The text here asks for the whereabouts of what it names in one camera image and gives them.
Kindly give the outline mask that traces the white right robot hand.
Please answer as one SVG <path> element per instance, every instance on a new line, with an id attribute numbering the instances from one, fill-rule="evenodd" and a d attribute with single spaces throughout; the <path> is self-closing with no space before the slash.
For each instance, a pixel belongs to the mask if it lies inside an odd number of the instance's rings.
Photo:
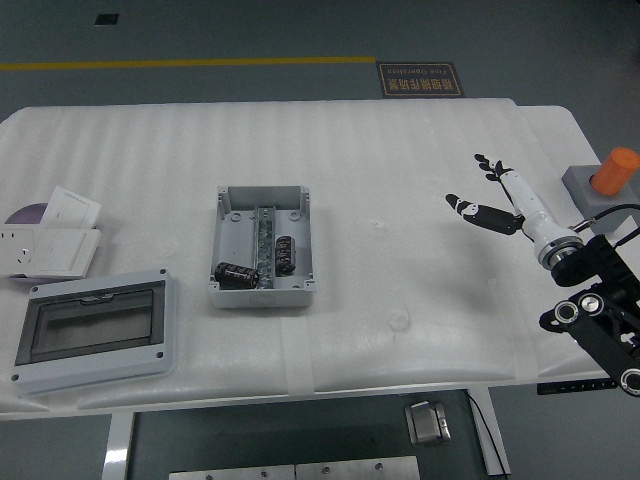
<path id="1" fill-rule="evenodd" d="M 560 260 L 583 246 L 574 230 L 556 221 L 520 173 L 505 166 L 501 160 L 482 154 L 475 154 L 474 158 L 479 168 L 485 172 L 485 177 L 501 186 L 514 212 L 509 213 L 462 200 L 455 194 L 447 194 L 446 202 L 465 221 L 504 235 L 522 231 L 533 242 L 534 255 L 546 270 L 551 270 Z"/>

